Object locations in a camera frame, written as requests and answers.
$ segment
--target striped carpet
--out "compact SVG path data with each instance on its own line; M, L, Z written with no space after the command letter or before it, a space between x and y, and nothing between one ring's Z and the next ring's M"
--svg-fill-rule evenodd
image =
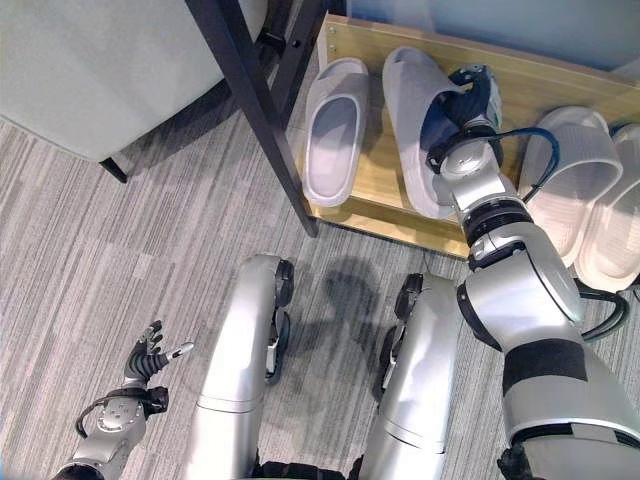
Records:
M327 224L317 239L306 237L233 103L199 115L171 120L118 155L133 172L126 186L0 125L5 478L55 472L77 445L76 415L119 384L132 342L155 319L168 343L190 339L197 347L159 375L156 384L171 392L169 412L148 422L123 478L178 478L234 272L257 252L291 259L297 279L290 348L282 381L267 392L261 455L347 472L375 414L377 355L405 275L426 268L456 281L466 275L461 261ZM298 105L294 148L301 115ZM640 407L635 300L632 308L629 325L596 350ZM588 324L600 310L590 307ZM445 479L501 478L502 362L463 330Z

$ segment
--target wooden shelf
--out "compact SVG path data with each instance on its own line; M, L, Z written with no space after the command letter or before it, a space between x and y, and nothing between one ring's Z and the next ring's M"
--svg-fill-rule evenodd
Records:
M321 68L341 57L358 57L372 75L368 124L350 199L337 208L312 205L317 218L402 242L466 256L455 218L418 215L407 198L400 158L384 105L382 66L389 53L408 45L429 54L446 73L469 63L493 70L503 103L503 130L535 125L563 105L586 105L610 125L640 122L640 83L537 55L418 30L328 15L318 37ZM524 140L503 142L503 172L518 184ZM298 165L302 165L301 152Z

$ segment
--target slipper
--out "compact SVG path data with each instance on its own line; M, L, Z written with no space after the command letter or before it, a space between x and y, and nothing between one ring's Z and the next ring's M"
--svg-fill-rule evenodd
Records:
M640 124L613 136L624 173L596 202L574 264L591 288L617 292L640 274Z
M429 56L413 47L400 47L389 54L382 85L409 202L425 217L450 216L451 194L427 165L427 153L439 139L458 131L434 100L445 92L460 92L460 87Z
M595 202L618 181L622 165L607 122L590 108L558 108L546 115L538 127L551 131L558 139L560 163L527 208L568 267L580 251ZM546 140L531 137L522 164L520 196L537 183L550 155Z
M357 58L328 64L307 96L302 190L323 207L344 203L353 189L367 124L369 71Z

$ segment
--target black metal frame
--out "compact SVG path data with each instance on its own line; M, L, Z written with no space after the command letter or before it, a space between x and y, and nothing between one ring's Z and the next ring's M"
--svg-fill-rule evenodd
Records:
M100 162L102 168L104 168L111 175L116 177L120 183L127 183L127 174L122 171L115 160L111 157Z
M285 135L311 51L327 11L325 0L304 0L270 90L238 0L185 0L244 112L271 168L308 235L318 226Z

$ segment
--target black band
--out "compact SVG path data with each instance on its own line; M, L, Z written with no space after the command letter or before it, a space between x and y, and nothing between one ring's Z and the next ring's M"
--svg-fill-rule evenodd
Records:
M613 433L616 436L616 441L621 445L626 445L628 447L640 450L640 441L636 440L631 435L621 432L620 430L613 430ZM573 435L573 427L570 423L556 423L552 425L539 425L537 427L525 428L524 430L520 430L513 436L513 438L511 439L511 444L522 444L527 440L531 440L532 438L549 437L556 435Z
M52 480L104 480L104 477L89 465L70 465L58 472Z
M560 338L525 343L509 351L504 359L502 394L528 378L555 375L587 381L582 345Z
M482 235L511 223L533 223L524 206L515 200L495 200L474 208L465 218L462 228L471 246Z
M264 478L304 478L308 480L345 480L344 475L333 470L323 470L315 465L302 463L267 462L254 474Z
M469 270L475 272L478 268L487 268L494 263L498 263L505 258L509 258L516 250L525 251L526 249L527 246L524 242L513 242L491 252L488 255L485 255L480 260L476 260L473 255L469 254Z
M447 156L453 152L456 148L460 147L463 143L471 143L474 138L485 139L487 137L493 137L496 135L496 131L489 125L477 125L468 129L460 130L458 133L452 135L445 141L438 145L432 146L427 152L427 166L433 170L435 174L440 174L442 164ZM498 166L502 166L504 160L504 152L500 140L493 139L488 140L489 145L493 149L493 154L496 156Z
M476 311L473 309L473 305L471 305L469 295L467 294L467 285L465 283L458 287L456 296L458 298L458 307L460 308L460 312L462 313L465 322L467 322L467 325L471 327L473 336L480 340L482 343L485 343L491 348L495 348L496 350L501 352L502 348L500 348L500 344L496 341L495 338L493 338L493 336L491 336L489 331L480 321L480 318L478 318Z

